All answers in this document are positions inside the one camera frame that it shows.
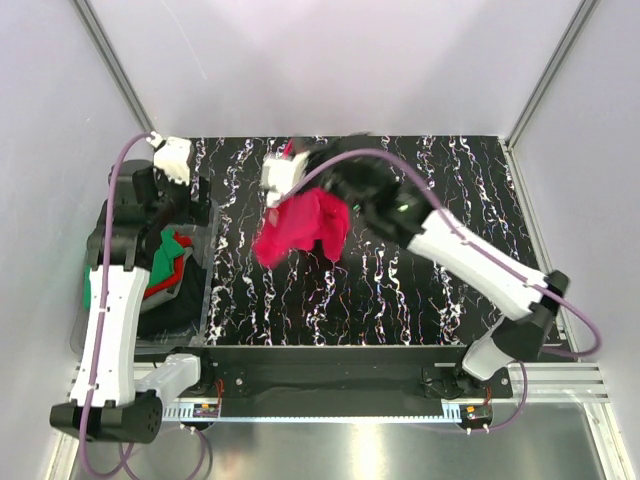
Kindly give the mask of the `pink t shirt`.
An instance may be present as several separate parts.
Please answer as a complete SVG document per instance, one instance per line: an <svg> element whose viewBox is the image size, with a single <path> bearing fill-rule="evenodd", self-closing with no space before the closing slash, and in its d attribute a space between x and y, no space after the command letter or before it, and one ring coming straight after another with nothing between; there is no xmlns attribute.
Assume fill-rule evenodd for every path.
<svg viewBox="0 0 640 480"><path fill-rule="evenodd" d="M277 155L293 156L293 140ZM267 208L264 224L253 242L258 263L275 268L293 251L310 252L320 246L329 261L340 260L350 229L349 208L338 197L315 187L298 196L288 194L275 208Z"/></svg>

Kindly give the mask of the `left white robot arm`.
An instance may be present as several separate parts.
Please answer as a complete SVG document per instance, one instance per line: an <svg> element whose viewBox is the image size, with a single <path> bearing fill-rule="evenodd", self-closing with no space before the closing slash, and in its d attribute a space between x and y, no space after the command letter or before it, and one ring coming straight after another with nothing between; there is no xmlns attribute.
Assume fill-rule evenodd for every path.
<svg viewBox="0 0 640 480"><path fill-rule="evenodd" d="M92 291L82 361L67 403L51 408L53 428L78 440L149 444L163 409L189 390L215 386L216 372L196 347L175 348L140 380L135 348L145 290L162 230L206 228L211 200L191 198L188 173L157 161L126 160L112 169L109 196L87 241Z"/></svg>

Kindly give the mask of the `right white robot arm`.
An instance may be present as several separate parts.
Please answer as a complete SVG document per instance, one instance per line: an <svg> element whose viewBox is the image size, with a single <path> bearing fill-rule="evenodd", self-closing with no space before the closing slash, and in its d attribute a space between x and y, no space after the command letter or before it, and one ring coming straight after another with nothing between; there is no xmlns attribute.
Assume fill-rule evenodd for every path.
<svg viewBox="0 0 640 480"><path fill-rule="evenodd" d="M378 149L342 149L339 142L291 148L301 161L296 187L317 186L358 212L378 237L428 259L481 293L502 318L474 340L444 379L456 396L476 396L502 368L538 359L569 286L504 254L469 230L429 189L417 170Z"/></svg>

